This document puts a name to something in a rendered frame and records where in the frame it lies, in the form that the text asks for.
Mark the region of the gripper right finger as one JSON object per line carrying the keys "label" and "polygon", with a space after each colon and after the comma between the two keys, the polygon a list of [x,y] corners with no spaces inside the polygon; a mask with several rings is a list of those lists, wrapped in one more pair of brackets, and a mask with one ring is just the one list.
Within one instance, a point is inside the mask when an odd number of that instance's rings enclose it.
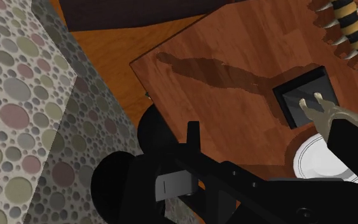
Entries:
{"label": "gripper right finger", "polygon": [[358,126],[345,119],[334,119],[327,147],[358,177]]}

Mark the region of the yellow black striped spiky toy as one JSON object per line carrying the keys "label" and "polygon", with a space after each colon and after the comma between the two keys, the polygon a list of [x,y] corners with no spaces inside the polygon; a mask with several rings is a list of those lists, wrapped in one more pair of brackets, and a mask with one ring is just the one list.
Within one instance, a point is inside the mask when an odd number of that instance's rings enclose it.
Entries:
{"label": "yellow black striped spiky toy", "polygon": [[349,60],[358,55],[358,5],[354,0],[329,0],[327,4],[316,11],[324,11],[328,8],[333,9],[334,20],[323,28],[327,29],[335,25],[340,26],[342,36],[332,45],[336,46],[348,41],[352,51],[344,59]]}

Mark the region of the black square box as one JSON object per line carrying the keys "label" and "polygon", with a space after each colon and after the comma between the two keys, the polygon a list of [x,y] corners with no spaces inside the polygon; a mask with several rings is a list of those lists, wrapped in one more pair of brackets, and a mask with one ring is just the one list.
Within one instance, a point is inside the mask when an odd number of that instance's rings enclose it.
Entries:
{"label": "black square box", "polygon": [[339,105],[324,66],[316,67],[273,88],[273,93],[291,129],[311,122],[299,106],[300,99],[304,98],[309,108],[323,111],[313,95],[315,92],[320,92],[325,100]]}

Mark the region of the brown wooden table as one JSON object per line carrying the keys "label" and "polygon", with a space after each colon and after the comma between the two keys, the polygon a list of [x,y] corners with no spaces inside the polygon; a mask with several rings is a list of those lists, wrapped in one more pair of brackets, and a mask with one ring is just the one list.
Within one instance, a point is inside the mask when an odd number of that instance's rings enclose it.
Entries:
{"label": "brown wooden table", "polygon": [[293,177],[293,157],[315,134],[291,129],[273,88],[324,66],[340,106],[358,113],[358,56],[345,60],[329,0],[245,0],[203,16],[131,68],[178,140],[200,122],[202,151],[262,178]]}

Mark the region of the grey beige clawed animal figure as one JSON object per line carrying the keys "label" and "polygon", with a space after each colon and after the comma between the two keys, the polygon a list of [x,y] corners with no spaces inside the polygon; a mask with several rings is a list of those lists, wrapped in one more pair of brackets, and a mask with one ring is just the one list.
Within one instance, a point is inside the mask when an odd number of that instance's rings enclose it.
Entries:
{"label": "grey beige clawed animal figure", "polygon": [[309,108],[304,98],[299,100],[299,106],[306,117],[313,121],[317,132],[324,138],[325,142],[329,138],[331,124],[334,119],[345,119],[358,127],[358,114],[337,106],[335,103],[325,100],[320,92],[315,92],[313,96],[322,106],[323,112]]}

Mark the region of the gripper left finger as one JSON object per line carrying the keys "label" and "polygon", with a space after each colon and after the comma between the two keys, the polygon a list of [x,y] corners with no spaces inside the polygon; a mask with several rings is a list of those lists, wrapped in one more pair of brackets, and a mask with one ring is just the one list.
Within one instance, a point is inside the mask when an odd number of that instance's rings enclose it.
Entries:
{"label": "gripper left finger", "polygon": [[269,183],[236,164],[216,162],[200,151],[198,121],[188,122],[187,141],[179,144],[175,163],[204,185],[179,198],[205,224],[291,224],[294,215],[267,196]]}

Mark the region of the white round plate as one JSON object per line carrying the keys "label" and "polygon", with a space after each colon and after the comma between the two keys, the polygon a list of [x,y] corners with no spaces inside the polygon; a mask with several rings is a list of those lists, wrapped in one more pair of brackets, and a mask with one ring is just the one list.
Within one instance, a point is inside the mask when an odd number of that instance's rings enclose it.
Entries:
{"label": "white round plate", "polygon": [[340,178],[358,183],[358,176],[328,149],[320,134],[311,136],[298,148],[293,169],[297,178]]}

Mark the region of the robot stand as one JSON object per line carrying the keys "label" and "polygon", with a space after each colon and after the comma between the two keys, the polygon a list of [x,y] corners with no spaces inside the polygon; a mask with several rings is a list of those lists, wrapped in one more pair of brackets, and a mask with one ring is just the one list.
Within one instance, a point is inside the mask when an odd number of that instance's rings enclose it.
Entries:
{"label": "robot stand", "polygon": [[48,0],[0,0],[0,224],[106,224],[100,161],[133,123]]}

